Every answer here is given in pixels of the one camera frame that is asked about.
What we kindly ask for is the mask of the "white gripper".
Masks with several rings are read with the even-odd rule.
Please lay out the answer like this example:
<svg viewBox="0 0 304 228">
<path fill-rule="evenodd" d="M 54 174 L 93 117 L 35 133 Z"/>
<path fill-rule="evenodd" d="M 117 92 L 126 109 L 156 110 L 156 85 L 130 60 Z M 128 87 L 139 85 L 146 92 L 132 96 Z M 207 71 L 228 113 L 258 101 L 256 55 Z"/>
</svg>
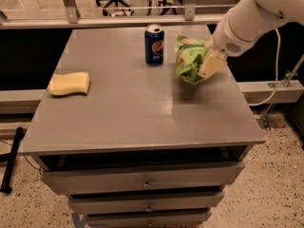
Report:
<svg viewBox="0 0 304 228">
<path fill-rule="evenodd" d="M 232 11 L 229 9 L 221 18 L 207 42 L 207 54 L 198 71 L 204 80 L 222 70 L 227 64 L 227 57 L 238 57 L 255 44 L 255 41 L 245 41 L 233 32 L 229 23 Z"/>
</svg>

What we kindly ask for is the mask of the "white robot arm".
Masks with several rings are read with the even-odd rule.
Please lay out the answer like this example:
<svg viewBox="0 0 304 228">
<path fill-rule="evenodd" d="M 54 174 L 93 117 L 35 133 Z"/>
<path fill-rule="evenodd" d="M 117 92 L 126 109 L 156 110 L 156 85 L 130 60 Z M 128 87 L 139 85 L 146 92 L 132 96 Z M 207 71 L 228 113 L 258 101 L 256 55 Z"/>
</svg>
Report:
<svg viewBox="0 0 304 228">
<path fill-rule="evenodd" d="M 198 75 L 208 79 L 252 48 L 267 32 L 289 22 L 304 24 L 304 0 L 240 0 L 220 19 L 206 44 Z"/>
</svg>

